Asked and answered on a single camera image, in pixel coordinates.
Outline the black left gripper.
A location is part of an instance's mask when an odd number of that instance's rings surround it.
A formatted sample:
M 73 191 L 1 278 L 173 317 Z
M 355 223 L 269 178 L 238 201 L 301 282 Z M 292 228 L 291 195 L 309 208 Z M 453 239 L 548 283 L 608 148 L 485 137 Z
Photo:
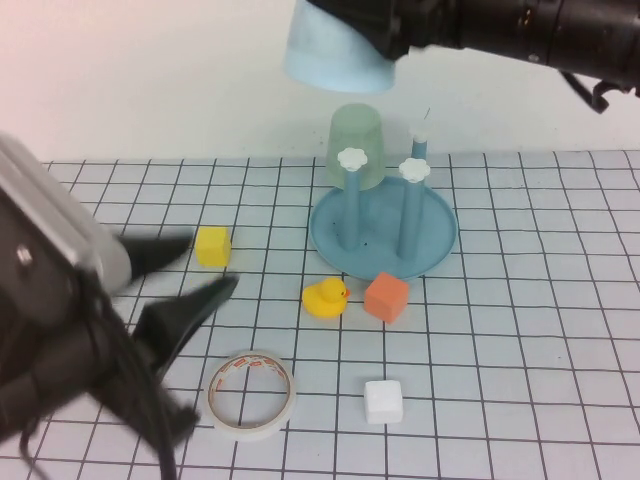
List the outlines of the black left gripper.
M 130 285 L 184 256 L 190 231 L 119 235 Z M 92 385 L 116 372 L 123 354 L 97 309 L 93 278 L 65 263 L 15 205 L 1 201 L 1 382 L 4 385 Z M 202 324 L 234 293 L 227 274 L 186 295 L 146 304 L 132 333 L 154 374 L 166 374 Z

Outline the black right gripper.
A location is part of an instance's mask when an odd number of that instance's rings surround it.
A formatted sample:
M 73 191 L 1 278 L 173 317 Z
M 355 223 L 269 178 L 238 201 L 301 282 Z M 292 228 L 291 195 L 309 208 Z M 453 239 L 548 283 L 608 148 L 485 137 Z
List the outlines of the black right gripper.
M 388 60 L 407 55 L 411 48 L 461 48 L 459 1 L 311 0 L 310 3 L 353 28 Z

